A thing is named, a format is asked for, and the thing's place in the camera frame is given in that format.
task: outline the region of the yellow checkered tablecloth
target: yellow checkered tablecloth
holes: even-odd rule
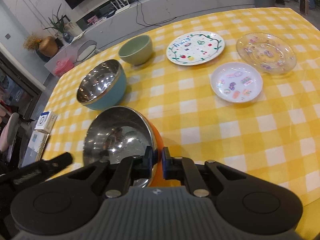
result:
[[[166,58],[177,36],[198,30],[216,32],[226,43],[216,59],[198,66],[178,66]],[[286,40],[298,63],[284,76],[263,73],[263,91],[253,102],[219,99],[209,75],[230,61],[242,61],[236,41],[250,32],[268,32]],[[120,60],[128,79],[122,105],[145,115],[159,130],[171,155],[195,162],[214,159],[261,179],[287,187],[303,204],[320,197],[320,32],[289,8],[251,8],[213,13],[149,31],[154,55],[143,66]],[[81,106],[76,91],[82,78],[111,58],[113,46],[60,78],[45,110],[59,115],[44,152],[50,159],[68,151],[82,166],[86,131],[99,111]]]

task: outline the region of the oval plate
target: oval plate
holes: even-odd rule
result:
[[[231,103],[249,102],[262,90],[262,77],[246,63],[229,62],[220,65],[210,76],[212,90]]]
[[[199,65],[219,56],[224,47],[224,40],[216,33],[191,32],[181,35],[170,43],[167,57],[178,65]]]
[[[283,40],[268,33],[249,33],[236,43],[240,57],[258,70],[283,74],[291,71],[297,58],[293,49]]]

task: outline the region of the black cable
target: black cable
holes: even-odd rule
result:
[[[143,14],[143,11],[142,11],[142,3],[141,3],[139,0],[136,0],[136,1],[137,1],[136,23],[139,24],[139,25],[142,25],[142,26],[144,26],[144,27],[150,27],[150,26],[159,26],[159,27],[162,27],[162,26],[159,25],[159,24],[164,24],[164,23],[170,22],[170,21],[174,20],[175,18],[177,18],[177,17],[174,17],[174,18],[172,18],[172,19],[170,19],[170,20],[167,20],[167,21],[164,21],[164,22],[160,22],[160,23],[156,23],[156,24],[146,23],[146,21],[144,20],[144,14]],[[143,20],[143,22],[144,22],[145,24],[147,24],[147,26],[146,26],[146,25],[143,25],[143,24],[141,24],[141,23],[138,23],[138,6],[139,6],[139,4],[141,5],[141,6],[140,6],[140,11],[141,11],[141,14],[142,14],[142,20]]]

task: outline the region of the white box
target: white box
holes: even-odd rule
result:
[[[43,112],[39,116],[35,130],[50,133],[57,117],[58,116],[52,111]]]

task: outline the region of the glass plate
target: glass plate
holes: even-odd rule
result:
[[[236,44],[240,57],[258,70],[282,74],[291,71],[297,58],[283,40],[268,33],[248,33]]]
[[[207,31],[181,35],[167,48],[168,59],[178,65],[192,66],[219,56],[225,47],[221,36]]]

